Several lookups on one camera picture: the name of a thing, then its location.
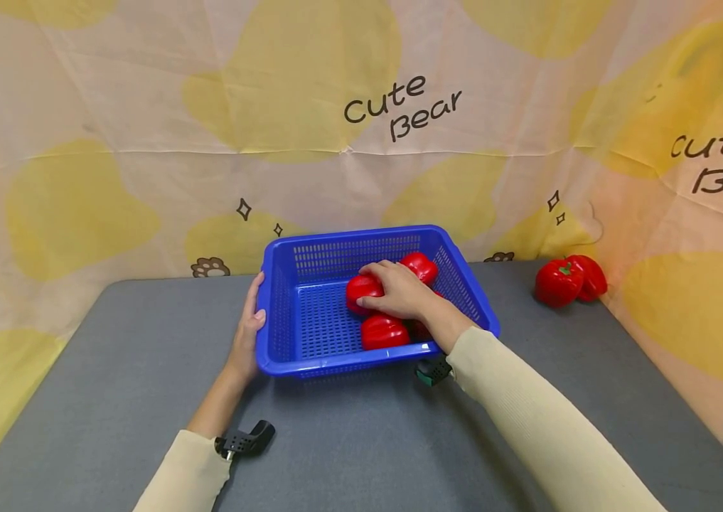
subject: blue plastic basket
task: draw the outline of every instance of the blue plastic basket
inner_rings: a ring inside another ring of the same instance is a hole
[[[438,265],[432,289],[496,336],[500,324],[449,234],[432,225],[279,238],[264,250],[258,307],[267,324],[257,362],[271,375],[316,377],[441,352],[434,341],[373,351],[361,347],[362,319],[345,303],[347,281],[371,261],[420,251]]]

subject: fabric backdrop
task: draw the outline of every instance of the fabric backdrop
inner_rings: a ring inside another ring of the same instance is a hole
[[[0,0],[0,440],[110,282],[405,223],[593,255],[723,442],[723,0]]]

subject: bell pepper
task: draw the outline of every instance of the bell pepper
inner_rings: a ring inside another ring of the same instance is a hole
[[[376,279],[376,276],[367,274],[356,275],[347,282],[347,309],[350,309],[353,313],[360,314],[361,316],[367,316],[367,314],[372,313],[370,309],[357,304],[359,298],[383,296],[384,287],[381,285],[381,282]]]
[[[429,286],[438,277],[438,266],[422,252],[411,252],[401,258],[401,265],[413,271],[425,285]]]
[[[388,314],[373,314],[361,324],[361,346],[366,351],[409,343],[403,322]]]
[[[537,271],[535,298],[549,307],[563,307],[583,287],[583,269],[566,260],[551,260]]]
[[[609,290],[609,282],[606,281],[606,275],[600,268],[597,261],[583,254],[570,255],[566,261],[571,263],[583,271],[583,287],[577,295],[577,298],[584,302],[596,301],[598,297]]]

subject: beige sleeve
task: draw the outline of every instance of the beige sleeve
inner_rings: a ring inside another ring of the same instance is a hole
[[[210,512],[230,478],[230,460],[212,439],[180,430],[134,512]]]
[[[558,511],[665,512],[597,428],[491,333],[470,328],[447,361]]]

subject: gray tabletop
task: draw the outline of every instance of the gray tabletop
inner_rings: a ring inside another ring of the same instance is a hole
[[[600,304],[550,311],[540,263],[475,264],[501,339],[555,384],[672,512],[723,511],[723,448]],[[129,511],[227,355],[249,277],[108,287],[0,445],[0,511]],[[480,407],[406,365],[261,379],[236,421],[223,511],[551,511]]]

